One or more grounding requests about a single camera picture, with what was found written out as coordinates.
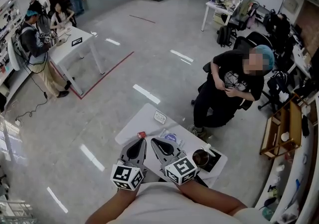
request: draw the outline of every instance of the brown wall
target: brown wall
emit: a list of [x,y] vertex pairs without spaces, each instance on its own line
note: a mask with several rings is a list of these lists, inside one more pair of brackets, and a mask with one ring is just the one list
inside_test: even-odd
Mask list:
[[296,24],[303,29],[301,36],[305,47],[313,56],[319,47],[319,7],[305,1]]

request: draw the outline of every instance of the backpack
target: backpack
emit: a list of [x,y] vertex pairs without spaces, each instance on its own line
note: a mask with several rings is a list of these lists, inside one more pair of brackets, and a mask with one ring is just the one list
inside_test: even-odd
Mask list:
[[220,44],[221,47],[228,46],[230,47],[233,43],[230,41],[231,28],[228,26],[220,27],[218,31],[217,43]]

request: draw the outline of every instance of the white table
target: white table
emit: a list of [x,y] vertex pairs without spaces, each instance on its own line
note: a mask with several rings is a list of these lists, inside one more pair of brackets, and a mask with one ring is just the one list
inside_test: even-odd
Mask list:
[[294,64],[288,70],[288,73],[290,74],[296,67],[298,67],[303,72],[304,75],[306,75],[309,79],[311,79],[311,75],[303,59],[302,51],[297,45],[294,46],[293,56],[294,56],[294,59],[293,59]]
[[[95,59],[96,65],[100,71],[101,74],[104,74],[105,71],[103,71],[103,67],[102,67],[102,61],[101,58],[98,54],[98,52],[96,51],[96,48],[94,46],[93,43],[93,35],[90,33],[87,33],[81,29],[78,29],[76,27],[72,27],[72,29],[69,32],[65,32],[66,34],[70,35],[62,35],[64,32],[62,32],[59,35],[59,38],[64,38],[67,39],[67,42],[63,43],[61,46],[53,46],[50,50],[49,50],[49,56],[51,58],[51,60],[61,68],[61,70],[63,71],[63,73],[65,74],[65,76],[68,78],[68,80],[72,83],[73,87],[75,88],[75,90],[82,95],[83,92],[80,89],[80,87],[75,83],[75,81],[72,79],[72,76],[69,74],[69,72],[67,71],[67,69],[65,68],[65,66],[63,65],[63,61],[66,60],[66,58],[69,58],[71,55],[74,55],[76,53],[78,53],[80,55],[81,58],[83,58],[83,54],[81,53],[81,50],[86,46],[89,45],[91,48],[91,52],[93,54],[93,57]],[[82,43],[77,44],[75,46],[72,46],[72,41],[78,39],[78,38],[82,38]]]
[[234,12],[229,11],[229,10],[224,9],[224,8],[221,8],[221,7],[219,7],[219,6],[220,6],[220,5],[218,5],[218,4],[216,4],[216,3],[212,2],[212,1],[206,3],[206,12],[205,12],[205,16],[204,16],[203,25],[202,25],[202,27],[201,27],[201,31],[204,31],[205,24],[206,24],[206,21],[207,21],[208,12],[209,12],[209,9],[210,9],[210,8],[214,9],[214,15],[215,15],[216,11],[219,11],[219,12],[221,12],[221,13],[224,13],[224,14],[228,15],[227,20],[226,20],[226,22],[225,22],[225,25],[228,24],[228,22],[229,22],[229,20],[230,20],[230,16],[231,16]]
[[[171,118],[167,117],[164,125],[159,123],[154,119],[154,114],[157,109],[151,104],[145,104],[142,109],[129,121],[129,123],[122,129],[122,131],[115,137],[115,141],[120,145],[126,145],[131,140],[137,139],[138,132],[145,131],[146,141],[147,141],[147,153],[144,165],[146,168],[150,169],[152,172],[163,178],[164,180],[170,182],[161,171],[161,163],[157,160],[155,153],[151,146],[151,139],[157,137],[163,129],[167,129],[181,138],[185,143],[182,147],[187,155],[192,156],[194,151],[200,149],[201,146],[205,146],[206,143],[200,140],[198,137],[187,131],[181,125],[176,123]],[[228,158],[215,150],[221,155],[220,159],[211,170],[211,172],[206,172],[205,170],[200,170],[199,177],[207,184],[208,187],[212,187],[214,182],[217,180],[218,175],[223,170]]]

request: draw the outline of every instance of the gray concrete floor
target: gray concrete floor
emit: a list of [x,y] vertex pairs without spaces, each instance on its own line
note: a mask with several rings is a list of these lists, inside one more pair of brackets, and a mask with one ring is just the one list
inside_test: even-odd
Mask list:
[[[229,50],[216,43],[219,26],[213,22],[212,12],[205,31],[200,31],[207,0],[122,1],[99,0],[97,8],[92,6],[78,18],[79,27],[97,33],[95,45],[106,70],[131,52],[134,54],[82,100],[73,93],[63,99],[50,97],[32,117],[21,118],[18,134],[11,130],[12,136],[6,138],[9,154],[3,152],[11,161],[2,160],[1,164],[9,176],[11,199],[32,204],[43,223],[83,223],[116,192],[110,172],[121,147],[114,138],[145,103],[156,106],[133,89],[134,84],[159,98],[157,108],[187,127],[193,122],[190,101],[206,79],[203,65]],[[97,11],[104,5],[109,9]],[[240,34],[248,35],[250,31]],[[121,45],[107,42],[106,38]],[[194,61],[191,65],[182,62],[170,53],[171,49]],[[70,59],[67,67],[84,91],[101,77],[89,54],[83,60]],[[36,75],[33,78],[45,89]],[[43,93],[28,80],[9,104],[6,120],[14,122],[17,115],[44,101]],[[238,111],[226,126],[212,130],[210,140],[228,157],[214,189],[235,196],[250,207],[259,197],[271,164],[259,155],[269,115],[268,109],[257,110],[262,101],[247,111]],[[79,148],[82,144],[104,165],[103,172],[83,154]],[[67,214],[47,187],[68,209]]]

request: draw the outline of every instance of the red small box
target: red small box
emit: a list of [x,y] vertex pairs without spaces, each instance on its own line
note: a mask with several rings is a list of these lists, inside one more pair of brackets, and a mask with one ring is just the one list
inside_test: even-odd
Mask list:
[[138,133],[138,137],[139,138],[145,138],[146,137],[146,133],[143,131],[143,132],[139,132]]

